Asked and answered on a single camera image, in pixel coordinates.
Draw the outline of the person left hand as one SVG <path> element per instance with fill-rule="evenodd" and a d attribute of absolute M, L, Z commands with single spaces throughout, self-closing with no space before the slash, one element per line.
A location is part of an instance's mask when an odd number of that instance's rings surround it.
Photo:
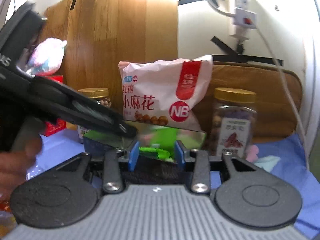
<path fill-rule="evenodd" d="M 22 151 L 1 152 L 1 200 L 9 199 L 14 189 L 25 182 L 27 170 L 36 163 L 42 145 L 38 135 L 30 139 Z"/>

